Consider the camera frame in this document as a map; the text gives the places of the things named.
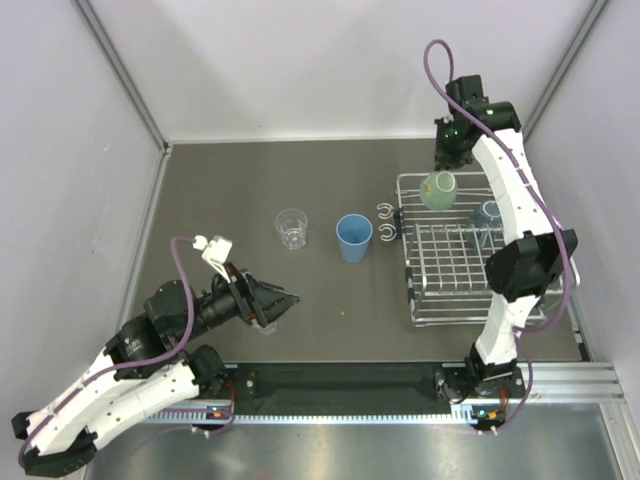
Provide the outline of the small clear plastic cup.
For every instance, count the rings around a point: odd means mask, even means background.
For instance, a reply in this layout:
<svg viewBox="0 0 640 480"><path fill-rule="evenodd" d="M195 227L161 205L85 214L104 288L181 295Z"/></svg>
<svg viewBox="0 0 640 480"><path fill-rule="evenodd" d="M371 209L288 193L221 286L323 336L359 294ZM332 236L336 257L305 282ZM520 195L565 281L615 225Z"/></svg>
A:
<svg viewBox="0 0 640 480"><path fill-rule="evenodd" d="M267 325L267 326L265 326L265 327L262 327L262 326L260 326L260 325L255 325L255 326L254 326L254 328L255 328L258 332L260 332L260 333L262 333L262 334L269 335L269 334L272 334L272 333L274 333L274 332L276 331L277 323L276 323L276 322L273 322L273 323L268 324L268 325Z"/></svg>

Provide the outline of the green ceramic mug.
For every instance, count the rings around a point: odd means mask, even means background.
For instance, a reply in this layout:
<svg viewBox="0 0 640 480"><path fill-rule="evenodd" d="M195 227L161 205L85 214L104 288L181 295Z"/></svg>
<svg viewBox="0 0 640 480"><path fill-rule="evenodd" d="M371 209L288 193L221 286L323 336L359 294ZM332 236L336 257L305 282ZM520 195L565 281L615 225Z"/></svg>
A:
<svg viewBox="0 0 640 480"><path fill-rule="evenodd" d="M457 198L457 181L449 171L429 173L420 183L420 199L423 205L435 211L450 209Z"/></svg>

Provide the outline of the grey blue ceramic mug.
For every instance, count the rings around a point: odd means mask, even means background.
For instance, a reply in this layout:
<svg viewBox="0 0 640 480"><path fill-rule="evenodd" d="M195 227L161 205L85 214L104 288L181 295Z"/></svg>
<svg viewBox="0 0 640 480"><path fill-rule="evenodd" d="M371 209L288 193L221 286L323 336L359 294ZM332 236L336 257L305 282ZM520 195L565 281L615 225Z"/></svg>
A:
<svg viewBox="0 0 640 480"><path fill-rule="evenodd" d="M472 212L468 220L466 240L474 248L482 251L494 237L502 231L502 217L495 200L482 203Z"/></svg>

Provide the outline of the blue plastic cup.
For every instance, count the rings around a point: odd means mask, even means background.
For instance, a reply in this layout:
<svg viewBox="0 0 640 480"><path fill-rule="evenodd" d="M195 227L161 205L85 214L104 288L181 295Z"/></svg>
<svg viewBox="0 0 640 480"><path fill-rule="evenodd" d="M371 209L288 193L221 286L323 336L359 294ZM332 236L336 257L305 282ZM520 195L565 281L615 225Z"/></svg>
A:
<svg viewBox="0 0 640 480"><path fill-rule="evenodd" d="M347 214L338 220L336 236L343 260L349 264L357 264L364 259L373 236L373 225L364 215Z"/></svg>

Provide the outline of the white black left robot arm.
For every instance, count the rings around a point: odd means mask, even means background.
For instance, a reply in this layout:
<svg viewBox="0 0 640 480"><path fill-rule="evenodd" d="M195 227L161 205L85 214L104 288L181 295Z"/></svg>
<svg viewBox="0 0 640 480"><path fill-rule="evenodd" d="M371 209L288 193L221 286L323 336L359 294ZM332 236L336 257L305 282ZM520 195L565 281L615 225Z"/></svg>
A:
<svg viewBox="0 0 640 480"><path fill-rule="evenodd" d="M13 417L26 474L63 477L131 426L178 402L223 391L227 369L215 348L187 353L186 344L233 319L265 329L300 301L231 263L225 268L202 294L180 280L161 285L72 386L48 406Z"/></svg>

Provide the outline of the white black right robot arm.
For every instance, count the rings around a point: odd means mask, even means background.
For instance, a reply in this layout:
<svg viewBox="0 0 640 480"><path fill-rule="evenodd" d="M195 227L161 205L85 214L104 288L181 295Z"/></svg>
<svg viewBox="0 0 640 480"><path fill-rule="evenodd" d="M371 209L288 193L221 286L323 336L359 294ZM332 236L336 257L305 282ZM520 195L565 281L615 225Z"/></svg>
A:
<svg viewBox="0 0 640 480"><path fill-rule="evenodd" d="M485 262L488 317L465 359L469 389L486 397L513 378L516 339L549 285L571 280L578 238L557 224L542 199L513 105L491 102L478 75L448 82L445 92L453 103L435 122L435 167L457 170L478 162L502 222L504 245Z"/></svg>

